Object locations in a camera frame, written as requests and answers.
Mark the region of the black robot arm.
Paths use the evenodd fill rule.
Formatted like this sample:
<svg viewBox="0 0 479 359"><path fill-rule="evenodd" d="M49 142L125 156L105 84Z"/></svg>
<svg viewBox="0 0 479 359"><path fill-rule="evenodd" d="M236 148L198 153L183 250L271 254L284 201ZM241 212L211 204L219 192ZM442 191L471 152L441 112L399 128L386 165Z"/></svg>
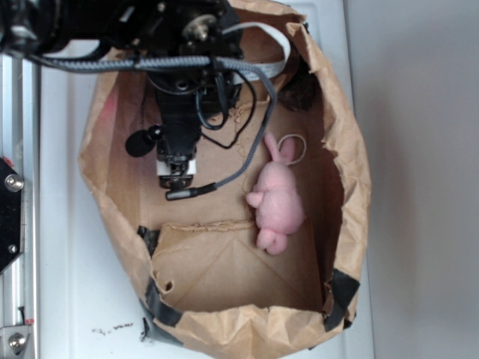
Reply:
<svg viewBox="0 0 479 359"><path fill-rule="evenodd" d="M95 40L96 49L76 59L83 73L97 71L111 49L126 51L130 61L206 57L206 65L147 70L161 118L125 145L132 157L155 151L160 185L181 190L192 184L208 119L226 117L239 99L234 72L216 62L242 59L238 25L227 1L3 1L1 52L63 67L51 54L73 40Z"/></svg>

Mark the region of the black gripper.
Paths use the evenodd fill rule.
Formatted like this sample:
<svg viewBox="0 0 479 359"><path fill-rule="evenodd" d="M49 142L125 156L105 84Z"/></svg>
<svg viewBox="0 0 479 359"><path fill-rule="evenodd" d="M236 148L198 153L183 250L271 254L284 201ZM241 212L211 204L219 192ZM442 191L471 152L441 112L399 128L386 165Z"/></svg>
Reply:
<svg viewBox="0 0 479 359"><path fill-rule="evenodd" d="M195 95L155 91L161 123L156 145L156 172L159 184L166 189L183 189L192 184L197 173L197 144L201 123Z"/></svg>

